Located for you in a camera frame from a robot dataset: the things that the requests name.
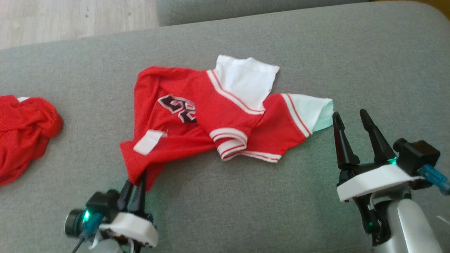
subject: wooden floor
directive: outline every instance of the wooden floor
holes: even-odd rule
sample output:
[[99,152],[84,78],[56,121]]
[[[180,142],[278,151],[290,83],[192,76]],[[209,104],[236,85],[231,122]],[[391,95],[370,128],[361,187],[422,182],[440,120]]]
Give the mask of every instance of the wooden floor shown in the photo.
[[[417,0],[450,18],[450,0]],[[158,27],[155,0],[0,0],[0,49]]]

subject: gray cushion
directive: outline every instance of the gray cushion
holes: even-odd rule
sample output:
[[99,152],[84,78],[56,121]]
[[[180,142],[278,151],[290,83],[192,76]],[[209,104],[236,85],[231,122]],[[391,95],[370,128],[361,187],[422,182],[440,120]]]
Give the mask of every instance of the gray cushion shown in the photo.
[[156,0],[161,26],[179,25],[368,0]]
[[[450,22],[415,2],[304,9],[0,51],[0,93],[42,96],[64,119],[45,156],[0,188],[2,252],[70,252],[66,214],[121,188],[119,143],[132,138],[133,87],[151,65],[213,68],[219,54],[281,67],[273,92],[335,100],[349,141],[372,161],[358,110],[393,143],[426,140],[450,176]],[[159,229],[151,252],[367,252],[354,203],[339,202],[333,131],[278,164],[211,151],[167,166],[147,194]],[[445,252],[450,202],[414,192]],[[87,252],[83,246],[80,252]]]

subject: green led light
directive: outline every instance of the green led light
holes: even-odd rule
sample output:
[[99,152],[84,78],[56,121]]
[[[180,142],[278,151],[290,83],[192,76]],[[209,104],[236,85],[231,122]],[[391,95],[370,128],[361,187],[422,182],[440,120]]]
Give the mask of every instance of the green led light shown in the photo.
[[396,165],[397,164],[397,158],[398,157],[394,157],[392,159],[389,159],[387,162],[390,163],[390,164]]
[[88,210],[86,210],[85,215],[84,215],[84,217],[83,217],[83,220],[84,220],[84,221],[89,220],[89,216],[90,216],[90,213],[89,213]]

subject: black cable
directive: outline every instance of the black cable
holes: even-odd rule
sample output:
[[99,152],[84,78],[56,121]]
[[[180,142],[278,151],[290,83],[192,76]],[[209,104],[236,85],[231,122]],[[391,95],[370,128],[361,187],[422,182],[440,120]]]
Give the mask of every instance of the black cable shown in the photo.
[[80,248],[81,244],[83,244],[84,240],[85,240],[84,237],[80,239],[80,241],[78,242],[76,247],[73,249],[72,253],[77,252],[77,250]]

